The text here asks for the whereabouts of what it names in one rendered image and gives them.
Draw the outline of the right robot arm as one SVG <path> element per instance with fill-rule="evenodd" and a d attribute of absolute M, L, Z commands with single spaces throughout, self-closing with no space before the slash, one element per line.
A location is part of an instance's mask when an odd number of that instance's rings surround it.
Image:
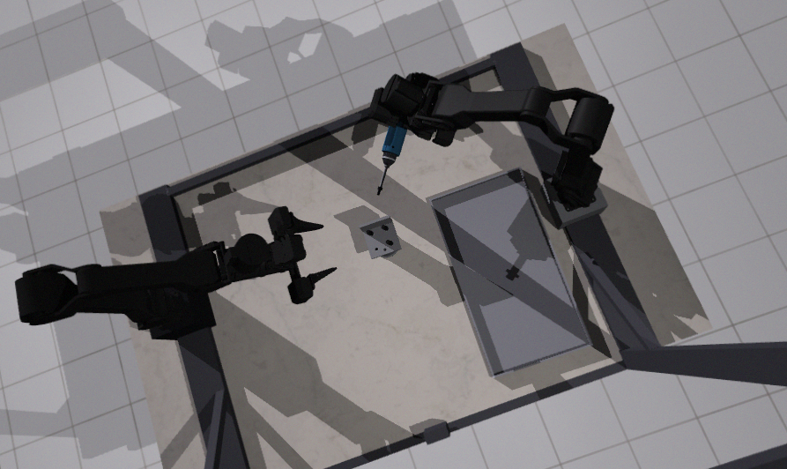
<path fill-rule="evenodd" d="M 563 135 L 545 116 L 551 102 L 569 99 L 576 104 Z M 554 144 L 569 149 L 569 155 L 561 152 L 551 182 L 566 211 L 589 207 L 596 201 L 594 192 L 603 168 L 590 156 L 600 149 L 614 111 L 604 96 L 578 87 L 554 91 L 532 86 L 530 90 L 471 92 L 463 85 L 415 72 L 406 78 L 394 74 L 382 92 L 381 102 L 409 117 L 415 114 L 418 125 L 425 130 L 457 132 L 475 122 L 535 125 Z"/>

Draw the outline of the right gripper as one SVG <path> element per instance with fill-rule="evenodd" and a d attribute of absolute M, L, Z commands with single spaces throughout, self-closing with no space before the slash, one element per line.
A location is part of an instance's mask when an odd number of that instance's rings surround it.
<path fill-rule="evenodd" d="M 443 130 L 425 130 L 421 128 L 416 119 L 414 119 L 415 115 L 412 117 L 408 117 L 403 115 L 402 113 L 396 111 L 395 109 L 383 104 L 381 102 L 382 92 L 384 88 L 380 87 L 375 90 L 373 99 L 371 101 L 371 105 L 368 111 L 369 118 L 372 118 L 378 122 L 385 123 L 391 127 L 396 128 L 397 123 L 401 122 L 402 127 L 412 131 L 417 137 L 423 138 L 429 141 L 436 132 L 435 138 L 433 138 L 432 142 L 441 145 L 443 147 L 451 145 L 453 142 L 455 132 L 454 131 L 443 131 Z M 401 118 L 402 116 L 402 118 Z M 409 126 L 411 125 L 411 126 Z M 419 133 L 419 134 L 418 134 Z M 429 134 L 430 133 L 430 134 Z"/>

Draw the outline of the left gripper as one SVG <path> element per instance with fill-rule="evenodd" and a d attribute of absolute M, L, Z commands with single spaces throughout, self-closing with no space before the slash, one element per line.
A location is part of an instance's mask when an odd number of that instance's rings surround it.
<path fill-rule="evenodd" d="M 291 226 L 295 234 L 314 231 L 323 228 L 323 225 L 321 224 L 298 220 L 296 217 L 293 216 L 292 212 L 288 211 L 287 206 L 280 206 L 275 208 L 272 214 L 270 215 L 268 222 L 270 225 L 272 235 L 273 235 L 272 229 L 274 227 L 281 227 L 284 225 Z M 315 289 L 315 281 L 317 282 L 321 278 L 324 278 L 330 273 L 337 270 L 337 267 L 334 267 L 321 272 L 311 273 L 307 277 L 301 277 L 297 263 L 294 264 L 294 268 L 292 270 L 280 271 L 280 270 L 270 269 L 268 266 L 268 262 L 270 261 L 272 261 L 272 258 L 271 258 L 271 253 L 269 251 L 268 257 L 260 265 L 260 273 L 258 277 L 265 277 L 266 275 L 289 271 L 292 282 L 287 286 L 287 288 L 291 297 L 291 301 L 294 304 L 301 304 L 308 301 L 313 296 L 313 290 Z"/>

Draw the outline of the blue electric screwdriver barrel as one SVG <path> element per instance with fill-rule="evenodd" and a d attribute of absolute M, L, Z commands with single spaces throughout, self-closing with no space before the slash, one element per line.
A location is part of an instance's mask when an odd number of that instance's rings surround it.
<path fill-rule="evenodd" d="M 405 135 L 407 129 L 402 127 L 401 122 L 397 123 L 396 128 L 389 126 L 387 135 L 382 147 L 382 160 L 385 166 L 383 171 L 382 180 L 379 187 L 382 187 L 384 178 L 386 176 L 387 169 L 395 163 L 396 158 L 400 155 L 403 143 L 405 141 Z"/>

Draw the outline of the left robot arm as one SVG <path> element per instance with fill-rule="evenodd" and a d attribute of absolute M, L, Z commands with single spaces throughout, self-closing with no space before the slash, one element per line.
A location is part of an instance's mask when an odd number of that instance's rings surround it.
<path fill-rule="evenodd" d="M 274 227 L 272 233 L 274 242 L 268 244 L 258 234 L 246 234 L 228 249 L 224 241 L 209 242 L 175 261 L 87 264 L 73 269 L 48 264 L 23 272 L 23 278 L 15 281 L 20 321 L 41 325 L 76 313 L 107 313 L 125 314 L 139 331 L 163 327 L 185 317 L 178 291 L 208 294 L 232 282 L 257 278 L 269 251 L 270 269 L 292 270 L 293 264 L 305 259 L 302 236 L 294 234 L 291 226 Z M 77 285 L 59 269 L 75 272 Z M 178 291 L 165 294 L 168 287 Z"/>

